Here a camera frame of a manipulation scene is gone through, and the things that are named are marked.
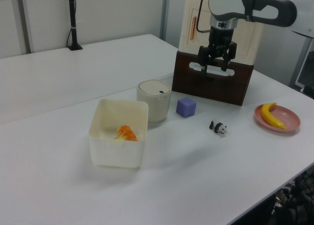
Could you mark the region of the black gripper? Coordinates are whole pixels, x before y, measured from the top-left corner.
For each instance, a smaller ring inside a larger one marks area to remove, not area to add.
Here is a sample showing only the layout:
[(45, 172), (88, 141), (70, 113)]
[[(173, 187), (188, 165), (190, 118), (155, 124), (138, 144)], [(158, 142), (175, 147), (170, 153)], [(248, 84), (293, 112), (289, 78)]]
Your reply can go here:
[(200, 46), (197, 62), (201, 67), (201, 74), (206, 77), (208, 57), (211, 59), (223, 58), (222, 71), (226, 71), (231, 60), (235, 59), (237, 43), (232, 41), (234, 30), (210, 28), (209, 46)]

